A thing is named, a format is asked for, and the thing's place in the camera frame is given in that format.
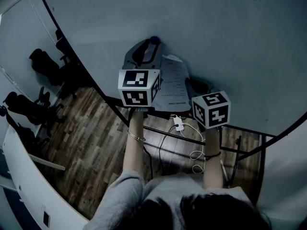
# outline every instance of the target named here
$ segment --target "office chair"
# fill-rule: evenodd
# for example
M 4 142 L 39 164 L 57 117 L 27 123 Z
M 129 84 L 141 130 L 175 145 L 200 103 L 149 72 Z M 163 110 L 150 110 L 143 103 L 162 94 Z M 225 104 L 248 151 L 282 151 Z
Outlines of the office chair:
M 41 142 L 40 137 L 35 137 L 33 131 L 29 128 L 25 128 L 21 126 L 19 123 L 18 125 L 15 123 L 13 118 L 9 115 L 6 107 L 0 106 L 0 116 L 6 116 L 6 120 L 8 123 L 16 130 L 17 134 L 20 137 L 21 142 L 23 143 L 25 149 L 28 153 L 36 156 L 40 155 L 39 151 L 41 150 L 43 144 L 49 141 L 49 138 L 43 139 Z
M 45 75 L 51 85 L 62 85 L 63 79 L 59 73 L 59 66 L 47 54 L 47 52 L 37 48 L 29 57 L 32 60 L 32 68 Z
M 15 92 L 9 93 L 3 102 L 8 105 L 9 111 L 26 116 L 32 124 L 42 124 L 42 127 L 47 128 L 48 136 L 51 137 L 50 130 L 54 122 L 64 123 L 64 120 L 57 116 L 58 109 L 63 108 L 64 105 L 50 107 L 50 93 L 43 94 L 43 92 L 44 87 L 41 88 L 39 98 L 35 102 Z
M 63 33 L 59 30 L 56 31 L 58 42 L 56 47 L 64 56 L 65 66 L 60 68 L 60 74 L 63 76 L 65 85 L 61 91 L 60 98 L 63 99 L 67 94 L 72 93 L 73 98 L 76 98 L 75 91 L 79 87 L 92 86 L 92 78 L 81 63 Z

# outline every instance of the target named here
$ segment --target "paper document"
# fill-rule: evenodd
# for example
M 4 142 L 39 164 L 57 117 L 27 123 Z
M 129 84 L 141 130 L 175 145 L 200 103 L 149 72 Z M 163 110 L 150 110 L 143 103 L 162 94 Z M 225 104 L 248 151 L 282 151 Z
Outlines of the paper document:
M 152 107 L 156 111 L 188 111 L 191 107 L 185 85 L 185 79 L 189 78 L 186 65 L 173 55 L 163 56 L 161 72 L 161 89 L 154 98 Z

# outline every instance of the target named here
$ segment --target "white cable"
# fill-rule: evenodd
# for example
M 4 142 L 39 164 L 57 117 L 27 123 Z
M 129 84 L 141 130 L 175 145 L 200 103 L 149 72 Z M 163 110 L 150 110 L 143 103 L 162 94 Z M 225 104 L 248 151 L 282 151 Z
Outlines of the white cable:
M 187 123 L 182 123 L 182 125 L 183 125 L 183 126 L 184 126 L 184 125 L 187 125 L 187 126 L 190 126 L 192 129 L 194 129 L 194 130 L 201 136 L 201 141 L 202 141 L 202 142 L 206 140 L 206 139 L 203 139 L 201 133 L 200 133 L 196 128 L 194 128 L 193 126 L 191 126 L 191 125 L 189 125 L 189 124 L 187 124 Z M 194 154 L 195 152 L 199 152 L 200 155 L 199 155 L 197 158 L 194 159 L 194 158 L 192 158 L 192 154 Z M 204 155 L 203 168 L 202 168 L 201 166 L 199 166 L 198 164 L 195 164 L 195 165 L 192 167 L 193 173 L 203 173 L 204 170 L 205 170 L 206 158 L 205 158 L 205 153 L 203 152 L 203 145 L 201 146 L 201 151 L 193 151 L 193 152 L 190 153 L 190 159 L 192 159 L 192 160 L 197 160 L 197 159 L 199 159 L 202 155 Z M 195 172 L 195 171 L 194 171 L 194 167 L 200 167 L 201 172 Z
M 206 139 L 203 139 L 201 133 L 196 129 L 194 128 L 193 126 L 187 124 L 187 123 L 182 123 L 183 125 L 187 125 L 187 126 L 190 126 L 192 129 L 194 129 L 200 136 L 201 136 L 201 141 L 205 141 Z M 197 158 L 192 158 L 192 154 L 195 153 L 195 152 L 200 152 L 201 154 L 197 157 Z M 197 160 L 199 159 L 202 155 L 204 155 L 204 163 L 203 163 L 203 168 L 201 166 L 199 166 L 198 164 L 195 164 L 193 167 L 192 167 L 192 171 L 193 173 L 203 173 L 205 171 L 205 165 L 206 165 L 206 157 L 205 157 L 205 153 L 203 151 L 203 145 L 201 146 L 201 151 L 193 151 L 190 153 L 190 159 L 192 160 Z M 223 164 L 223 161 L 221 160 L 221 166 L 222 166 L 222 169 L 223 169 L 223 172 L 224 172 L 224 176 L 225 176 L 225 179 L 226 181 L 228 182 L 228 176 L 227 176 L 227 173 L 226 173 L 226 169 L 224 167 L 224 164 Z M 201 168 L 201 172 L 195 172 L 194 171 L 194 167 L 200 167 Z

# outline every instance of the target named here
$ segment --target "power adapter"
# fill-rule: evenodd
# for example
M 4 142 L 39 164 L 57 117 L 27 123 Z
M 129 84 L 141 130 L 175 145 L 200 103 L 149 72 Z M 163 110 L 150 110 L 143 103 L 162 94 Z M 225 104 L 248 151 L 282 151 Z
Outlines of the power adapter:
M 172 115 L 172 117 L 174 119 L 176 131 L 179 132 L 179 131 L 184 130 L 181 118 L 178 117 L 177 115 Z

